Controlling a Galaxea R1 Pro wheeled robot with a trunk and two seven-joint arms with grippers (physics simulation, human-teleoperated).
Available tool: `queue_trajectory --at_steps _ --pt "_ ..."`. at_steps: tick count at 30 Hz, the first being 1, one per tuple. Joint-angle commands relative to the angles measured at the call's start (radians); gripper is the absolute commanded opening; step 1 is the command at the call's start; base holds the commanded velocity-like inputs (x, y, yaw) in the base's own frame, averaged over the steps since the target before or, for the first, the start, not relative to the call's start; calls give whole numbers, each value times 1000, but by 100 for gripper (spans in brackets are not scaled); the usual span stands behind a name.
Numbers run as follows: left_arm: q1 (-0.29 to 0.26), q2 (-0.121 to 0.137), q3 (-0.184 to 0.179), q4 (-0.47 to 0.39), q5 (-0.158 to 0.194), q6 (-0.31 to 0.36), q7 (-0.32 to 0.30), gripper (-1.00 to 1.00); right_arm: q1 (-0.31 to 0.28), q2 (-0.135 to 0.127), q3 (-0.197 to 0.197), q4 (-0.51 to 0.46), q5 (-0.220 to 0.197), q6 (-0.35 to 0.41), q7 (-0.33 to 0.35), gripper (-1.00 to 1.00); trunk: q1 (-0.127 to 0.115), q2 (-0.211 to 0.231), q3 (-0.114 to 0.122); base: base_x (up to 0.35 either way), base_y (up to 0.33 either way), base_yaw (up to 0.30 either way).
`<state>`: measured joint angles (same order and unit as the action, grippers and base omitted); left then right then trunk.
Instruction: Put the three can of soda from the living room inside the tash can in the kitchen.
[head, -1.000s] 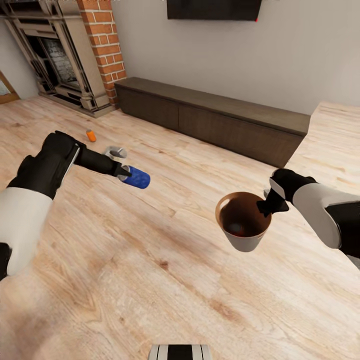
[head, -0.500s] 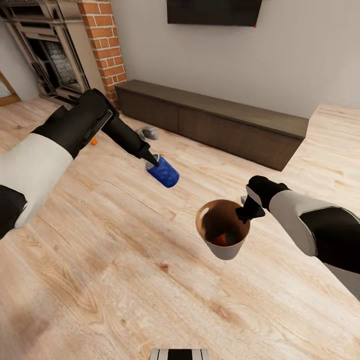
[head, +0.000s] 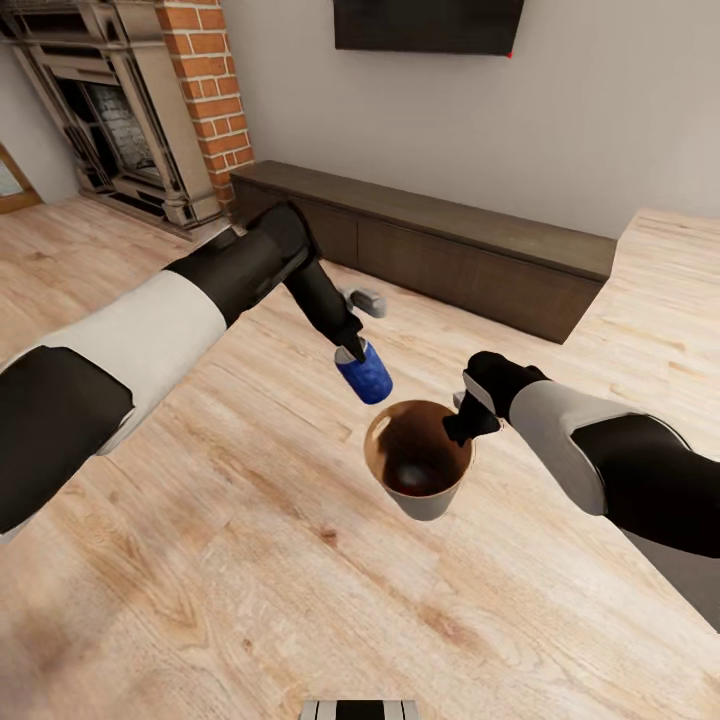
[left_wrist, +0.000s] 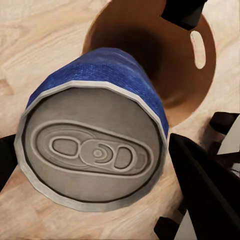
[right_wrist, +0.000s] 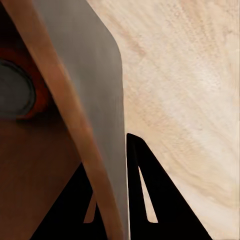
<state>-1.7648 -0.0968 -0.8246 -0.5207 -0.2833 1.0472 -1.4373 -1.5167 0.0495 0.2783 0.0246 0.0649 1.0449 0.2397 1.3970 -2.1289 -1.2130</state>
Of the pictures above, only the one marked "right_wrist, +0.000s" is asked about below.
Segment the can of soda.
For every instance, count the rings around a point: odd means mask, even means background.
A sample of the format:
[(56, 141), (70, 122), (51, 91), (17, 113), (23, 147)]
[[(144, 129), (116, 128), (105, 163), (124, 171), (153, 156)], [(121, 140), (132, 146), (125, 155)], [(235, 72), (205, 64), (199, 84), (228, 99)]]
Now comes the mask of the can of soda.
[(34, 117), (53, 101), (26, 44), (0, 45), (0, 118)]

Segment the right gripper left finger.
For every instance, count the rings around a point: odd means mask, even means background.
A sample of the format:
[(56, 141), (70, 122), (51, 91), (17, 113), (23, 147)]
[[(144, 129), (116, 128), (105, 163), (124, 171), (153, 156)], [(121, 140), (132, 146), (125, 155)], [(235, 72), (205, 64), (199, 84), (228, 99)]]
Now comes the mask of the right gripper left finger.
[(98, 204), (92, 223), (84, 223), (92, 195), (81, 163), (30, 240), (108, 240)]

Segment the trash can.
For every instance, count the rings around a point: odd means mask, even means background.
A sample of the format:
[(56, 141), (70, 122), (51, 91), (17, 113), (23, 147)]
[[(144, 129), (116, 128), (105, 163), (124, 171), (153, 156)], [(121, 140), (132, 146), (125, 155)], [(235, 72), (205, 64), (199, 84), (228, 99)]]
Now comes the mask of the trash can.
[(30, 240), (82, 163), (107, 240), (129, 240), (123, 65), (87, 0), (0, 0), (0, 46), (25, 43), (53, 102), (0, 118), (0, 240)]

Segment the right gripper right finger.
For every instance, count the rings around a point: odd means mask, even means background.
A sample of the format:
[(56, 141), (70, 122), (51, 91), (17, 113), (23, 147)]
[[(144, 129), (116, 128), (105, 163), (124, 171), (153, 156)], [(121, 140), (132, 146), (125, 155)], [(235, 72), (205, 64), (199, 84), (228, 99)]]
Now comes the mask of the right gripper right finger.
[[(213, 240), (146, 142), (126, 134), (130, 240)], [(148, 221), (139, 167), (158, 223)]]

